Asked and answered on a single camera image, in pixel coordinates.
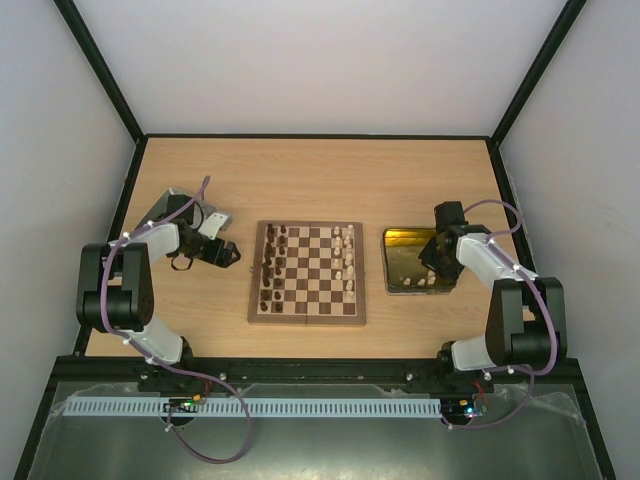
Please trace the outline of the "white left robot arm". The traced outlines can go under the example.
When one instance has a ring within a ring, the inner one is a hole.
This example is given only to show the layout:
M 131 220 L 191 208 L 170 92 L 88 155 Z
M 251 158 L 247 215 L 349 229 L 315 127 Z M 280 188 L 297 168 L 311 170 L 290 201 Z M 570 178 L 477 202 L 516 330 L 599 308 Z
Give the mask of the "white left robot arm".
M 185 369 L 193 353 L 188 341 L 155 312 L 152 265 L 182 257 L 227 268 L 241 259 L 232 241 L 218 234 L 232 223 L 230 214 L 204 200 L 170 188 L 133 232 L 108 243 L 88 244 L 80 257 L 76 316 L 79 323 L 110 333 L 142 351 L 158 366 Z

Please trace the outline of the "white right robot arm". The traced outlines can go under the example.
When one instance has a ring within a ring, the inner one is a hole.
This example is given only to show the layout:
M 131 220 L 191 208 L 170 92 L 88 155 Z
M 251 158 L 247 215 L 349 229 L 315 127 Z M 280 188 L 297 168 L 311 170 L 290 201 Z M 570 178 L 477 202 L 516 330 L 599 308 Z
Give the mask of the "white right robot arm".
M 522 266 L 499 246 L 497 237 L 522 225 L 518 210 L 502 205 L 514 214 L 516 225 L 498 232 L 469 223 L 465 214 L 470 209 L 459 201 L 435 206 L 435 236 L 419 254 L 436 276 L 456 282 L 468 269 L 491 291 L 485 332 L 451 342 L 444 348 L 449 359 L 436 367 L 438 384 L 450 392 L 466 385 L 471 371 L 546 375 L 566 354 L 563 286 Z

